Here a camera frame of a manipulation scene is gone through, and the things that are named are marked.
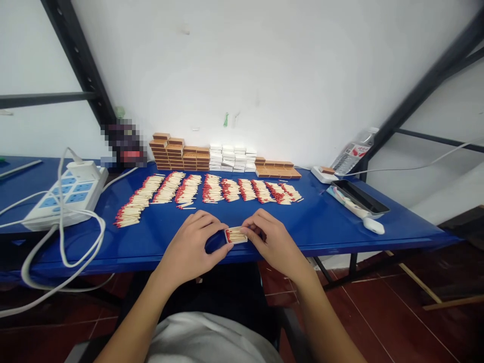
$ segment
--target hand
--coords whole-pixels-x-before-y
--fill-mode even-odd
[[[228,226],[208,212],[190,214],[171,240],[155,274],[175,290],[184,282],[210,271],[222,261],[233,244],[225,244],[212,254],[205,252],[207,239]]]
[[[294,240],[287,232],[284,224],[266,212],[259,209],[252,217],[247,218],[240,231],[252,241],[265,260],[279,272],[289,277],[298,285],[314,270]]]

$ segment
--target power strip socket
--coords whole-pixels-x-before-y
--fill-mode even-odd
[[[98,166],[98,169],[101,174],[99,180],[78,181],[69,170],[66,170],[62,174],[62,195],[64,197],[65,207],[76,210],[86,209],[94,211],[108,176],[106,168]],[[50,188],[50,191],[56,196],[59,196],[57,182]],[[61,208],[57,200],[51,194],[46,194],[25,217],[25,219],[40,219],[30,222],[26,221],[22,224],[31,231],[48,230],[54,224],[59,223],[60,210]],[[90,216],[71,212],[67,208],[64,209],[64,227],[84,222],[89,218]]]

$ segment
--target pile of matchsticks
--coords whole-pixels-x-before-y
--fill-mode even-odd
[[[195,194],[197,193],[198,186],[202,183],[201,175],[190,175],[183,180],[181,187],[178,188],[175,195],[175,203],[180,204],[176,206],[179,209],[196,209],[195,207],[187,208],[193,204]]]
[[[244,202],[257,198],[249,179],[239,179],[238,186],[240,187],[240,194],[242,195]]]
[[[205,175],[203,183],[203,199],[204,203],[213,203],[223,200],[222,187],[220,186],[220,177],[212,174]]]
[[[174,171],[170,173],[161,185],[161,188],[156,193],[151,204],[164,204],[170,203],[176,194],[176,190],[180,186],[182,179],[185,177],[185,173],[180,171]]]
[[[291,205],[291,196],[279,184],[266,181],[266,185],[277,204]]]
[[[291,200],[293,202],[299,203],[301,200],[304,200],[304,198],[299,194],[299,192],[294,189],[293,186],[286,184],[286,183],[279,183],[281,188],[284,189],[286,193],[288,193],[291,196]]]
[[[118,228],[122,228],[139,223],[141,212],[146,207],[149,207],[150,199],[160,187],[163,179],[163,174],[155,174],[147,177],[141,188],[135,191],[130,197],[130,201],[118,211],[116,214],[116,222],[113,224]]]
[[[276,201],[271,197],[271,192],[267,189],[263,180],[252,180],[252,186],[254,187],[257,199],[262,204]]]
[[[234,200],[240,199],[238,196],[240,194],[240,188],[233,180],[222,179],[222,191],[223,197],[228,202],[233,202]]]
[[[240,227],[227,228],[225,230],[225,239],[227,243],[238,244],[247,242],[247,236],[242,234]]]

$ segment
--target plastic water bottle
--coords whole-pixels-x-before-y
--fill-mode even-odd
[[[336,160],[331,165],[331,168],[337,175],[348,174],[351,169],[364,157],[368,150],[373,146],[375,141],[375,134],[379,128],[368,128],[361,131],[357,137],[351,141]]]

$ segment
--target white shirt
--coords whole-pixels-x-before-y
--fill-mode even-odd
[[[149,363],[282,363],[260,334],[230,319],[208,313],[179,313],[155,329]]]

